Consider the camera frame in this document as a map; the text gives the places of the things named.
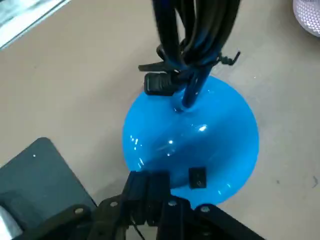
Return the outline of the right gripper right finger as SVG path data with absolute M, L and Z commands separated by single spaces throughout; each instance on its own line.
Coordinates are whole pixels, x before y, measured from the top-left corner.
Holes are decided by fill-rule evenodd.
M 187 199 L 171 195 L 166 172 L 149 176 L 148 225 L 157 227 L 157 240 L 263 239 L 215 205 L 205 203 L 192 209 Z

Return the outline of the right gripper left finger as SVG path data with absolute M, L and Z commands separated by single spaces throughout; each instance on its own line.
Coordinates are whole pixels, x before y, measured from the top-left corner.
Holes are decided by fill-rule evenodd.
M 46 240 L 124 240 L 129 226 L 146 222 L 149 177 L 130 172 L 121 194 L 106 198 L 95 209 L 75 204 L 45 222 Z

